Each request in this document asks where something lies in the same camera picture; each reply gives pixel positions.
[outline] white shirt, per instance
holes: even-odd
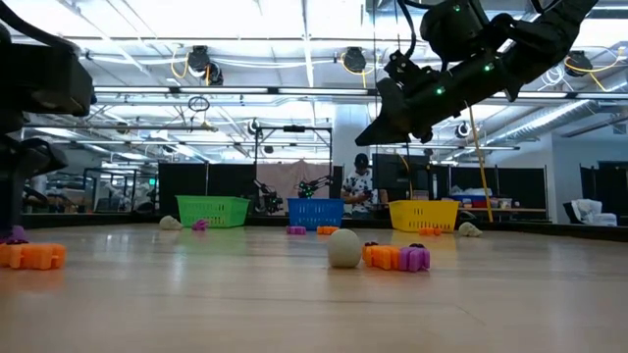
[[[353,212],[369,212],[373,208],[373,203],[377,201],[377,191],[373,190],[373,172],[366,170],[366,173],[361,176],[353,171],[342,183],[342,191],[347,192],[351,197],[359,196],[369,190],[371,197],[364,202],[353,204]]]

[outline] purple toy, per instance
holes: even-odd
[[[305,227],[302,227],[302,226],[288,226],[288,227],[286,227],[286,233],[287,234],[304,235],[305,234]]]
[[[430,269],[430,251],[424,247],[401,248],[399,270],[417,272]]]
[[[0,234],[0,244],[26,244],[26,235],[22,226],[13,226],[10,234]]]
[[[200,230],[205,231],[209,227],[209,222],[205,220],[199,220],[195,224],[192,225],[192,230]]]

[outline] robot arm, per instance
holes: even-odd
[[[397,0],[407,15],[407,0]],[[598,0],[555,1],[532,23],[508,14],[488,20],[479,0],[444,0],[428,10],[421,36],[443,61],[443,71],[419,68],[396,51],[384,70],[390,77],[377,83],[382,96],[380,116],[356,139],[358,146],[409,142],[408,134],[426,143],[432,126],[503,90],[514,101],[521,86],[536,79],[568,54],[580,23]],[[408,21],[414,32],[411,21]],[[506,39],[514,45],[503,54]],[[446,70],[450,62],[461,62]]]

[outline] blue basket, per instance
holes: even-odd
[[[340,199],[288,199],[291,226],[316,230],[319,226],[340,227],[344,200]]]

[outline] person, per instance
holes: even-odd
[[[381,200],[386,203],[386,191],[373,189],[373,172],[369,169],[369,158],[360,153],[353,163],[351,172],[342,183],[341,197],[345,204],[351,205],[351,217],[364,220],[370,218],[373,205]]]

